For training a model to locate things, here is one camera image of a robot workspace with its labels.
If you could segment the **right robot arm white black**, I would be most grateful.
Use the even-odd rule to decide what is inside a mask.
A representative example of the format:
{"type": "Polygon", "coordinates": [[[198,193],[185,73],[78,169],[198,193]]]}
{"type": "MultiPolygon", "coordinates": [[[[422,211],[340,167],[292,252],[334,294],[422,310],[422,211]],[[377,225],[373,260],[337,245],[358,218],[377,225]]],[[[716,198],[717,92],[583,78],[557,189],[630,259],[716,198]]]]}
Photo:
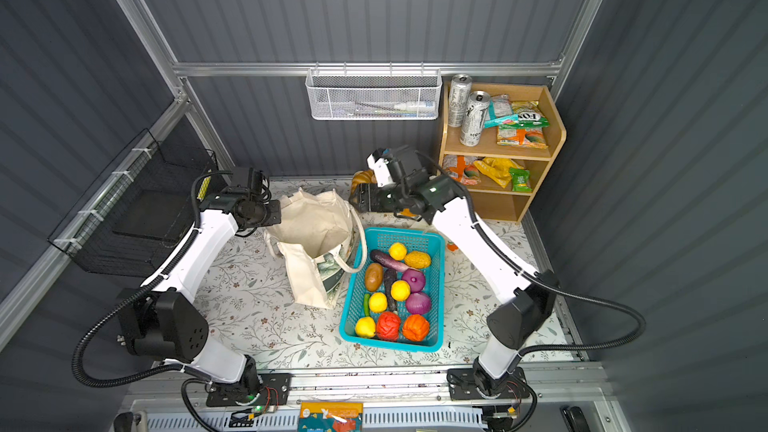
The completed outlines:
{"type": "Polygon", "coordinates": [[[356,199],[365,212],[404,211],[449,239],[485,278],[499,302],[488,316],[488,342],[472,366],[472,381],[487,398],[502,393],[521,360],[543,351],[596,351],[638,339],[646,320],[614,301],[566,292],[550,270],[538,271],[499,238],[477,213],[468,189],[427,154],[409,146],[379,148],[366,159],[375,181],[359,186],[356,199]],[[528,337],[551,315],[557,297],[604,307],[631,317],[634,329],[615,339],[591,344],[527,345],[528,337]]]}

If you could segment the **teal snack packet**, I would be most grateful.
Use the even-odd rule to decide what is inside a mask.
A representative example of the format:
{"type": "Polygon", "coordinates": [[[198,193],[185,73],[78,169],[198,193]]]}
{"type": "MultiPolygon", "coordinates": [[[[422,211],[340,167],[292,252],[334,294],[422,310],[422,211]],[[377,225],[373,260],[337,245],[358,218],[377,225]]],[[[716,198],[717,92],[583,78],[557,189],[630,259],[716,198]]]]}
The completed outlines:
{"type": "Polygon", "coordinates": [[[483,124],[484,128],[489,129],[500,125],[512,124],[516,121],[517,114],[512,108],[509,96],[507,94],[492,96],[483,124]]]}

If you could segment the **beige canvas tote bag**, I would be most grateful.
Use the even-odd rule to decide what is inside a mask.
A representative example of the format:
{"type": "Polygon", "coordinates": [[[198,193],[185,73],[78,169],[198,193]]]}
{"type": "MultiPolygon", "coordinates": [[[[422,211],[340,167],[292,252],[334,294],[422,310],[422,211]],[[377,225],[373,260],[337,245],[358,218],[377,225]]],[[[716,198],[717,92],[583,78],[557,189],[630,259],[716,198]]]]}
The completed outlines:
{"type": "Polygon", "coordinates": [[[284,260],[296,303],[333,308],[343,279],[362,270],[349,261],[368,249],[358,213],[335,191],[298,190],[279,205],[280,223],[263,231],[267,250],[284,260]]]}

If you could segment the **silver can front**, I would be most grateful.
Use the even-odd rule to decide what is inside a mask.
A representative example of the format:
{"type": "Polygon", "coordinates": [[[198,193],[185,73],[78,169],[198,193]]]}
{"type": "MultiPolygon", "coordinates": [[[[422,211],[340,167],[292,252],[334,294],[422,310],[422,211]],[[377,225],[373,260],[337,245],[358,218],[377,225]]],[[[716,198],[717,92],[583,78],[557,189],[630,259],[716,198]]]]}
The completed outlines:
{"type": "Polygon", "coordinates": [[[469,94],[461,125],[459,138],[461,144],[466,147],[475,147],[479,144],[490,105],[491,96],[488,92],[475,91],[469,94]]]}

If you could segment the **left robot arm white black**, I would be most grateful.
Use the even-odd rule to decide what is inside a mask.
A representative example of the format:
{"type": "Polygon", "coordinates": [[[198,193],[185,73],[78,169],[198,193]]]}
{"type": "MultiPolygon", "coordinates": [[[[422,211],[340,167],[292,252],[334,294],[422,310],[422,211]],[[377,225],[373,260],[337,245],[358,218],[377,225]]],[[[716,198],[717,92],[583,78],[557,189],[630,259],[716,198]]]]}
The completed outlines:
{"type": "Polygon", "coordinates": [[[254,359],[210,337],[208,322],[194,300],[227,242],[279,224],[280,204],[273,199],[263,172],[236,168],[224,174],[230,179],[229,185],[204,197],[199,195],[203,182],[217,174],[206,172],[193,181],[193,223],[182,241],[139,288],[124,290],[115,308],[79,340],[71,360],[72,374],[78,382],[92,388],[112,388],[178,372],[204,383],[229,386],[240,394],[259,393],[262,381],[254,359]],[[108,379],[86,371],[86,349],[112,319],[120,324],[126,350],[157,361],[157,366],[108,379]]]}

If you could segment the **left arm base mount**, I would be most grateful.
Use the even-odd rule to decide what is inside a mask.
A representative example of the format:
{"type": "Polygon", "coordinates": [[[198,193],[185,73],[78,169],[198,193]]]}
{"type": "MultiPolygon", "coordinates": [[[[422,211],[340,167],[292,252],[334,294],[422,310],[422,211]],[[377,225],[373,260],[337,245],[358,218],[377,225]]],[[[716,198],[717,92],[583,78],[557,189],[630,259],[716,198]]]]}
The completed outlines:
{"type": "Polygon", "coordinates": [[[293,376],[259,373],[248,383],[214,383],[206,399],[208,407],[277,407],[287,403],[293,376]]]}

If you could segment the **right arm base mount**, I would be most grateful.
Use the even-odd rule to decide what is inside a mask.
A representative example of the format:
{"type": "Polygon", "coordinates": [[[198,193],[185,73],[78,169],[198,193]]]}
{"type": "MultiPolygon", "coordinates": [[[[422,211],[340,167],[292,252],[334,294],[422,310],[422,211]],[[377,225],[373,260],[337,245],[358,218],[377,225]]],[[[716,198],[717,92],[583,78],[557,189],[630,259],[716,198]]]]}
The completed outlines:
{"type": "Polygon", "coordinates": [[[488,376],[481,368],[451,368],[446,380],[454,401],[492,400],[521,401],[531,397],[525,373],[521,367],[505,373],[501,378],[488,376]]]}

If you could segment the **teal plastic basket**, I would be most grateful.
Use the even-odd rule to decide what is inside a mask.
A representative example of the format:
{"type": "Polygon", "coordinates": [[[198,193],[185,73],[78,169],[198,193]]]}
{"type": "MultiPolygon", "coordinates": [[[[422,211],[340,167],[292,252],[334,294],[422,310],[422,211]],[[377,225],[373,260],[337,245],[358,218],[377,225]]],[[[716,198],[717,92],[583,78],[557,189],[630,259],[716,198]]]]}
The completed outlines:
{"type": "Polygon", "coordinates": [[[443,343],[445,240],[396,228],[365,230],[340,324],[348,342],[432,353],[443,343]]]}

